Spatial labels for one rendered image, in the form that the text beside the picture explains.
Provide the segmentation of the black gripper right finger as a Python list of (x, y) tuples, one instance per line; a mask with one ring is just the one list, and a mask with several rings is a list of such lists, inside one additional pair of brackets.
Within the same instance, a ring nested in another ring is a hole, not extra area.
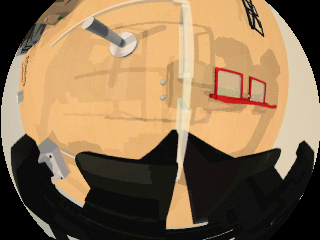
[(275, 167), (280, 148), (232, 157), (188, 132), (183, 168), (193, 224), (205, 223), (240, 180)]

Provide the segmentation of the red-framed glasses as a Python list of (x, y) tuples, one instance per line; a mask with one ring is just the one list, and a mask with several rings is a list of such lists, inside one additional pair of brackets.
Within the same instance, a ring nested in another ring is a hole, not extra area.
[(225, 104), (252, 104), (263, 105), (267, 108), (276, 108), (277, 105), (265, 103), (265, 91), (267, 83), (249, 76), (249, 93), (247, 99), (243, 97), (243, 73), (228, 71), (228, 69), (215, 68), (215, 93), (209, 95), (211, 99), (223, 101)]

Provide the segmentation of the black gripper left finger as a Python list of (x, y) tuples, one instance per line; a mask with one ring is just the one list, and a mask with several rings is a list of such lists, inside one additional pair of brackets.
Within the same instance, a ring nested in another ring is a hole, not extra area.
[(153, 151), (141, 159), (79, 152), (75, 161), (89, 187), (121, 195), (160, 201), (160, 219), (167, 220), (177, 176), (177, 135), (171, 129)]

